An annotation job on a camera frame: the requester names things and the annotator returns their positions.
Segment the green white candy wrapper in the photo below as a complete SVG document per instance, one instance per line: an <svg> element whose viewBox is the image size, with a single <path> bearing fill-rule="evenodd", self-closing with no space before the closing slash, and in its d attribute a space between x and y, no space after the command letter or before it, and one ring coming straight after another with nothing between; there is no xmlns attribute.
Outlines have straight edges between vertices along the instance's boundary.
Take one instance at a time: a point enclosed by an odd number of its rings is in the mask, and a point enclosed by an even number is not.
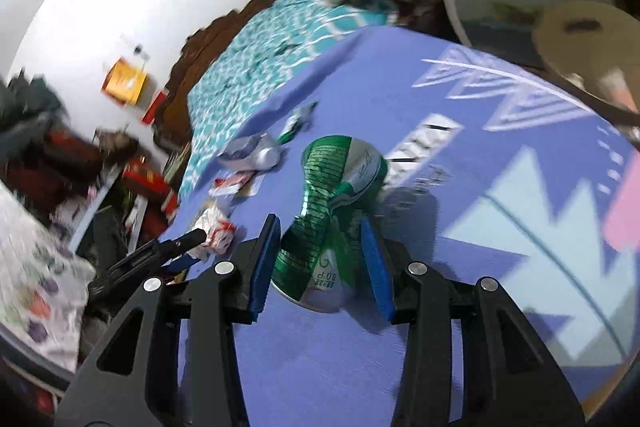
<svg viewBox="0 0 640 427"><path fill-rule="evenodd" d="M317 102L311 102L307 105L297 107L294 112L285 121L285 125L278 136L277 143L284 145L290 143L296 135L299 134L310 123Z"/></svg>

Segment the red silver snack wrapper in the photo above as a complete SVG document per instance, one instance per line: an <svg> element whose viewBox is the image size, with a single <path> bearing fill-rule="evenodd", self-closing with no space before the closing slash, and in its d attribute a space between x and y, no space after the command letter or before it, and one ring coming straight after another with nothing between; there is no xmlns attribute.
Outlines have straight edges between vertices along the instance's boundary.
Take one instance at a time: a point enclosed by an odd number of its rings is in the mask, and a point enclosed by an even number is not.
<svg viewBox="0 0 640 427"><path fill-rule="evenodd" d="M252 197L255 196L265 175L257 171L243 171L230 174L225 178L216 178L208 194L210 197L238 196Z"/></svg>

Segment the red white crumpled wrapper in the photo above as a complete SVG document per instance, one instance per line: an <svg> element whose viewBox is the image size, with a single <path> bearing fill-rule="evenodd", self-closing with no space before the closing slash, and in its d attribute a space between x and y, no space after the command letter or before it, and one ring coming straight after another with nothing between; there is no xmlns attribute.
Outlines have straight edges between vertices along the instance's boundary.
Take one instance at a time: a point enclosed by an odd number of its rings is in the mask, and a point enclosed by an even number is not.
<svg viewBox="0 0 640 427"><path fill-rule="evenodd" d="M216 205L206 208L195 220L193 230L202 230L206 237L204 242L190 251L190 256L198 260L207 260L209 256L223 256L230 248L235 232L234 225L228 216Z"/></svg>

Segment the dark carved wooden headboard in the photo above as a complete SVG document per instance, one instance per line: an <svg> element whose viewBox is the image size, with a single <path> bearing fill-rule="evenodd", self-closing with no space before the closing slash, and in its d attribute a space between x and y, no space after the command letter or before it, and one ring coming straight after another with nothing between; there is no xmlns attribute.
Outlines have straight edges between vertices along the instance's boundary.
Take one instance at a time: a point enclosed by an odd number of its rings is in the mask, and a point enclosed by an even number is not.
<svg viewBox="0 0 640 427"><path fill-rule="evenodd" d="M228 48L233 38L274 0L250 0L241 11L232 10L186 38L179 60L165 84L166 98L152 122L155 145L167 154L179 152L191 141L192 127L186 98L210 65Z"/></svg>

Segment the teal patterned bedsheet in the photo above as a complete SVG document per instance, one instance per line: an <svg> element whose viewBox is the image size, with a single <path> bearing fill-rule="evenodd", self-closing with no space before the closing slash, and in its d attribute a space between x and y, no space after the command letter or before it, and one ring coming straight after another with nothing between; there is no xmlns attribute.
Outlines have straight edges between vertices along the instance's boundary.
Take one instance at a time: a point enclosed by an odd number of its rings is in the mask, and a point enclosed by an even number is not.
<svg viewBox="0 0 640 427"><path fill-rule="evenodd" d="M366 26L396 22L397 4L329 5L324 0L276 0L253 16L186 97L191 155L179 188L186 198L218 150L273 91L331 46Z"/></svg>

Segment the crushed green soda can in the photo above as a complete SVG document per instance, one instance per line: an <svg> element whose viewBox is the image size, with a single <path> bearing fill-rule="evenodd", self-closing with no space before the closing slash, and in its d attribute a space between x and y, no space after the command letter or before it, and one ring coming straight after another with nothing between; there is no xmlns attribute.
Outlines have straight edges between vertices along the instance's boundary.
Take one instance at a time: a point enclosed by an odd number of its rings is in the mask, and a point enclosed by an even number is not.
<svg viewBox="0 0 640 427"><path fill-rule="evenodd" d="M282 236L271 282L299 306L333 313L356 293L360 220L375 207L387 162L367 142L328 135L306 147L302 168L302 210Z"/></svg>

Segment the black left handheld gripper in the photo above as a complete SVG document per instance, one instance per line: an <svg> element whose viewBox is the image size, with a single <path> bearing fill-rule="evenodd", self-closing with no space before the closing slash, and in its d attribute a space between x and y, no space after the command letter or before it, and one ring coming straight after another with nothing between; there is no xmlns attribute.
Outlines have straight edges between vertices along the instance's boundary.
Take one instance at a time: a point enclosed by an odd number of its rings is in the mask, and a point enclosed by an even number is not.
<svg viewBox="0 0 640 427"><path fill-rule="evenodd" d="M178 239L158 239L145 244L126 258L116 262L102 277L88 285L89 303L108 303L128 298L166 262L175 259L205 242L206 233L195 229Z"/></svg>

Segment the white paper bag with cacti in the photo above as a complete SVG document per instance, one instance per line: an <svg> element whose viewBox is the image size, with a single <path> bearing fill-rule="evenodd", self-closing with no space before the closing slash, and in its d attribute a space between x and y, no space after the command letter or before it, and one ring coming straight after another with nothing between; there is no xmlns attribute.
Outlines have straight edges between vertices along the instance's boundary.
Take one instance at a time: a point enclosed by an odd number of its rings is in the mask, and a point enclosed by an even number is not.
<svg viewBox="0 0 640 427"><path fill-rule="evenodd" d="M73 373L88 285L89 261L70 253L1 187L1 324L38 355Z"/></svg>

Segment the cluttered grey shelf unit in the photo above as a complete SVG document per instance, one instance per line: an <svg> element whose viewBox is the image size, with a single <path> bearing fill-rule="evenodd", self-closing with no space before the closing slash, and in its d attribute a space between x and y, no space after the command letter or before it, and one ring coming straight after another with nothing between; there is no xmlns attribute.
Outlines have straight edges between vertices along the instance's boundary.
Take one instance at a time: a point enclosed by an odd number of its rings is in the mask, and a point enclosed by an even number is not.
<svg viewBox="0 0 640 427"><path fill-rule="evenodd" d="M125 131L100 129L88 141L66 122L66 109L42 76L1 81L1 182L46 229L61 239L73 225L60 215L83 204L106 173L142 147Z"/></svg>

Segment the purple patterned blanket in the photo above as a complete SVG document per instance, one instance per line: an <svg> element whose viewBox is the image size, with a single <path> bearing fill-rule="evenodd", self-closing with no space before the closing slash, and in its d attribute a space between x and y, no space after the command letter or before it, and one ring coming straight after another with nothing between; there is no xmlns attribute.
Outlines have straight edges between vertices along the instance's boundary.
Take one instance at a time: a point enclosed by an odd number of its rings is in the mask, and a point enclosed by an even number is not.
<svg viewBox="0 0 640 427"><path fill-rule="evenodd" d="M579 399L639 351L639 153L582 103L492 55L369 27L304 66L235 135L277 135L317 102L257 195L232 212L254 236L303 200L304 148L325 135L372 144L391 166L384 235L444 277L495 277L532 321ZM388 426L407 327L372 296L336 313L276 288L236 326L251 426Z"/></svg>

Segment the yellow red wall calendar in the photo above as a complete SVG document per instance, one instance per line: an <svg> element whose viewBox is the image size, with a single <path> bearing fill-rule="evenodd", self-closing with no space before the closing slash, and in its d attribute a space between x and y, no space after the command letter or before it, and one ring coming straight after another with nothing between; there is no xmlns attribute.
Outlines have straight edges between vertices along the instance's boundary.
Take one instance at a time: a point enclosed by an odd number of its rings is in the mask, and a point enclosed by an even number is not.
<svg viewBox="0 0 640 427"><path fill-rule="evenodd" d="M106 73L101 92L116 104L136 105L140 101L146 80L146 62L122 56Z"/></svg>

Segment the round wooden stool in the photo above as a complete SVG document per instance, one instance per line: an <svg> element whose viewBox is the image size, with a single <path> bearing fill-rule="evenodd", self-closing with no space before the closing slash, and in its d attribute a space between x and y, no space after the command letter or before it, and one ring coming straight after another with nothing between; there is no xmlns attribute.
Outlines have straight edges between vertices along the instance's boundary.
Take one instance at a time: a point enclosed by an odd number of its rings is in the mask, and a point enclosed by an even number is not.
<svg viewBox="0 0 640 427"><path fill-rule="evenodd" d="M612 124L639 126L639 20L575 0L545 9L533 43L559 85Z"/></svg>

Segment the dark blue milk carton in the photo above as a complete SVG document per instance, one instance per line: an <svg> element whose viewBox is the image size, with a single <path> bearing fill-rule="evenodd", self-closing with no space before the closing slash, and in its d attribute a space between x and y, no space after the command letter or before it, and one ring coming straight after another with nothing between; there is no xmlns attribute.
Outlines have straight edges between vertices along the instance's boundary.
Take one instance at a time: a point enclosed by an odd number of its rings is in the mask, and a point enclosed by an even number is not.
<svg viewBox="0 0 640 427"><path fill-rule="evenodd" d="M229 141L217 159L221 165L236 172L268 171L279 164L281 150L269 133L257 133Z"/></svg>

